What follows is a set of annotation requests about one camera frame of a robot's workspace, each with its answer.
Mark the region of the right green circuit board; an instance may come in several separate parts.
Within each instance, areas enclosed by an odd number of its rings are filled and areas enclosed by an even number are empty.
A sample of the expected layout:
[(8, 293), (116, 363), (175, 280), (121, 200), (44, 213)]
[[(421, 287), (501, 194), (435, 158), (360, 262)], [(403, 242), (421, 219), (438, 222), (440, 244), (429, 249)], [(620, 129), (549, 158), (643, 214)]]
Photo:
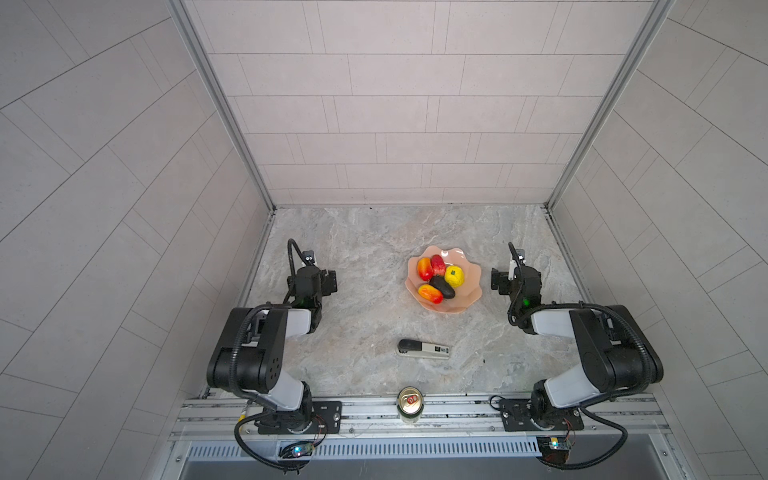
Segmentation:
[(556, 466), (565, 465), (569, 459), (571, 444), (565, 437), (539, 436), (536, 438), (540, 452), (538, 460)]

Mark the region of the red orange fake mango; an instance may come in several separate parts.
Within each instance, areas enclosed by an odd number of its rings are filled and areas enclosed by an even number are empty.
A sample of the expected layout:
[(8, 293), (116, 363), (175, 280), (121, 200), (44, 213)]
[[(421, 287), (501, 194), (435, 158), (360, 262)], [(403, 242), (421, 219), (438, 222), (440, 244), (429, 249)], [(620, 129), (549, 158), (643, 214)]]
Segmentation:
[(443, 302), (443, 293), (430, 284), (423, 284), (418, 288), (418, 294), (430, 302), (431, 304), (438, 305)]

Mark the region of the pink scalloped fruit bowl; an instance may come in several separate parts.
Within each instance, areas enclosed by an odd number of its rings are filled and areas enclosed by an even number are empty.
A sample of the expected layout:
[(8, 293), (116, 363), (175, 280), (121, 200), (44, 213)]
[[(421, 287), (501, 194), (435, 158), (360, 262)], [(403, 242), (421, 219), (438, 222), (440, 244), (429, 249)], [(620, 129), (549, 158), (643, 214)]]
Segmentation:
[(458, 248), (428, 247), (407, 261), (405, 287), (425, 309), (459, 314), (482, 297), (481, 267)]

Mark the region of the dark fake avocado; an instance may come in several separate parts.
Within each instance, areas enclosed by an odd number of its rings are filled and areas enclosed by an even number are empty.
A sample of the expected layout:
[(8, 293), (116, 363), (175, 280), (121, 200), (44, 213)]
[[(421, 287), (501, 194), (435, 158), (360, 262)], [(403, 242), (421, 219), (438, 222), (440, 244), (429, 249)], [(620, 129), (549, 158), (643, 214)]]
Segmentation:
[(455, 289), (445, 280), (444, 277), (432, 277), (429, 284), (441, 293), (444, 299), (453, 299), (456, 295)]

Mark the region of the red fake strawberry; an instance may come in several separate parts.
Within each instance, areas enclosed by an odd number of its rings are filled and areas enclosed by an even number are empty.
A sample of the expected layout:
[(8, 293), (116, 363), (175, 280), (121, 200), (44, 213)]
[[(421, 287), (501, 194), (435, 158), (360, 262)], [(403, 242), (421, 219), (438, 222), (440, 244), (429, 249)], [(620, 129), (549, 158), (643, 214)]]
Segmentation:
[(432, 255), (430, 258), (430, 264), (434, 277), (444, 277), (447, 266), (443, 257), (440, 254)]

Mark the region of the black silver handheld device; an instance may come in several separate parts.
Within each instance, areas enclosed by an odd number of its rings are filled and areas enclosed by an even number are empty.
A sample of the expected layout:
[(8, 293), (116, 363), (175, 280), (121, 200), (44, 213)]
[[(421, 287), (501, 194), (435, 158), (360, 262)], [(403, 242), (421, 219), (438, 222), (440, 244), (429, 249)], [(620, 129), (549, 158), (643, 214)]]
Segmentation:
[(447, 360), (450, 349), (444, 345), (423, 342), (414, 339), (401, 339), (397, 344), (400, 355), (420, 359)]

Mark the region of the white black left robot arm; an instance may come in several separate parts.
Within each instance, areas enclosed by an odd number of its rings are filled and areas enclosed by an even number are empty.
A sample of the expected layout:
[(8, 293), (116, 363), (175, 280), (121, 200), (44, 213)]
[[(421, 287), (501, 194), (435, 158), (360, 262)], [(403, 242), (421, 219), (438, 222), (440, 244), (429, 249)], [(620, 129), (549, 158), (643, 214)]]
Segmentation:
[[(241, 450), (264, 466), (284, 473), (300, 472), (329, 433), (340, 429), (342, 403), (315, 402), (307, 383), (284, 373), (286, 340), (315, 332), (322, 319), (322, 298), (338, 291), (336, 272), (316, 265), (312, 251), (302, 251), (287, 240), (290, 275), (281, 303), (231, 310), (206, 370), (209, 387), (258, 404), (262, 411), (250, 415), (243, 409), (234, 427)], [(310, 433), (282, 447), (274, 460), (257, 453), (243, 439), (253, 425), (261, 434)]]

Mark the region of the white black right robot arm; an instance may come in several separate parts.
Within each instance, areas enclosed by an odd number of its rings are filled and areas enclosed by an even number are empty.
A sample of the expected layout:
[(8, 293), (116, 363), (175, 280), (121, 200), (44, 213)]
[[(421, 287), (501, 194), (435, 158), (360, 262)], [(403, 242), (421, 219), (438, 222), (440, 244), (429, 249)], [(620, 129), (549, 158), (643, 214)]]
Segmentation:
[[(579, 362), (555, 377), (538, 381), (527, 401), (493, 395), (489, 405), (501, 415), (508, 431), (531, 427), (549, 433), (537, 439), (542, 465), (560, 471), (595, 467), (624, 446), (629, 432), (591, 412), (591, 406), (642, 393), (660, 382), (664, 376), (662, 361), (625, 306), (583, 301), (545, 304), (541, 273), (526, 265), (516, 248), (509, 251), (509, 271), (491, 272), (492, 289), (510, 299), (509, 324), (528, 335), (574, 340)], [(572, 439), (582, 429), (584, 419), (617, 430), (619, 438), (597, 457), (572, 463)]]

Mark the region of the aluminium rail base frame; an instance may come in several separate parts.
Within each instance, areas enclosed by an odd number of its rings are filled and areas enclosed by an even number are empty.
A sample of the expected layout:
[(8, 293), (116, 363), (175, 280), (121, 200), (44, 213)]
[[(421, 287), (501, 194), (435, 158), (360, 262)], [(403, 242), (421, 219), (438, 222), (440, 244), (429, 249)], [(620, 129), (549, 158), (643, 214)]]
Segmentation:
[[(392, 396), (328, 397), (320, 401), (342, 403), (340, 429), (329, 433), (309, 461), (539, 458), (536, 438), (549, 436), (531, 427), (508, 431), (501, 415), (489, 405), (489, 394), (429, 395), (415, 423), (403, 422)], [(172, 427), (174, 458), (187, 460), (246, 460), (234, 438), (234, 427), (243, 409), (259, 413), (256, 405), (230, 394), (215, 392), (202, 400), (183, 403)], [(668, 423), (651, 394), (625, 397), (592, 407), (591, 411), (627, 428), (629, 440), (650, 440), (658, 452), (667, 445)], [(274, 460), (279, 450), (316, 436), (280, 433), (261, 434), (253, 425), (244, 428), (243, 439), (262, 456)], [(575, 433), (569, 458), (593, 459), (619, 438), (617, 430), (584, 419)]]

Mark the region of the left green circuit board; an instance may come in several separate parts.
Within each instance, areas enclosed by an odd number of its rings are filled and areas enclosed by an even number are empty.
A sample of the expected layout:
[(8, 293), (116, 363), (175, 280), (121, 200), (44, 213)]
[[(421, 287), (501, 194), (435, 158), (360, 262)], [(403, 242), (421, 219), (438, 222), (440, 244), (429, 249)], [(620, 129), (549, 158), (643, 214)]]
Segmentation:
[(283, 447), (280, 450), (280, 459), (300, 459), (311, 456), (316, 449), (313, 442), (296, 442)]

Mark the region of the red orange fake peach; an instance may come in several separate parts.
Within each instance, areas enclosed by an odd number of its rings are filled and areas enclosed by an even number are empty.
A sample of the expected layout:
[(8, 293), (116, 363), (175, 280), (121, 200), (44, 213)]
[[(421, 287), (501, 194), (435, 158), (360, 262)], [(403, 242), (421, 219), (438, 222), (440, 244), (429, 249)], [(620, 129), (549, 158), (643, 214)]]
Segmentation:
[(432, 261), (428, 257), (422, 257), (417, 262), (417, 274), (422, 281), (429, 282), (434, 276)]

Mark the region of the green circuit board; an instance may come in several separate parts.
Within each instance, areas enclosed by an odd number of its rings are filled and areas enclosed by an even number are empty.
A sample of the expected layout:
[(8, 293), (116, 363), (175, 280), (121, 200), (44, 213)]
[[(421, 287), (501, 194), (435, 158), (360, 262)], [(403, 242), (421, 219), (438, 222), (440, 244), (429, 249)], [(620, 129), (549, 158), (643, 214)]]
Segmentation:
[(540, 452), (538, 460), (556, 466), (565, 465), (569, 459), (571, 444), (565, 437), (539, 436), (536, 438)]
[(283, 447), (280, 450), (280, 459), (300, 459), (311, 456), (316, 449), (313, 442), (296, 442)]

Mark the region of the opened tin can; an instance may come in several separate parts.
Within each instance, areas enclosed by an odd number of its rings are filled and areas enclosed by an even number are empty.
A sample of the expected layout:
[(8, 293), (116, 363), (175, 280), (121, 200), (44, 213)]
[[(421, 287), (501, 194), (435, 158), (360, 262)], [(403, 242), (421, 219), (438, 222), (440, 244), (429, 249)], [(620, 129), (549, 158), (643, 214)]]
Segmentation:
[(417, 422), (424, 411), (422, 392), (413, 386), (403, 388), (398, 394), (397, 411), (403, 422)]

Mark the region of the yellow fake lemon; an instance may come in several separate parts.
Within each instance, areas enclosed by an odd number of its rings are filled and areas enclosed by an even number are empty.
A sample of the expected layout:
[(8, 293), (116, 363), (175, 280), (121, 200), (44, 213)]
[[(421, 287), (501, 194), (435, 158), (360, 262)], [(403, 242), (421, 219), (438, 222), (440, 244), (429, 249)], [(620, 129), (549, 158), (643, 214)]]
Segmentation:
[(454, 289), (457, 289), (464, 284), (465, 273), (459, 266), (449, 265), (444, 278)]

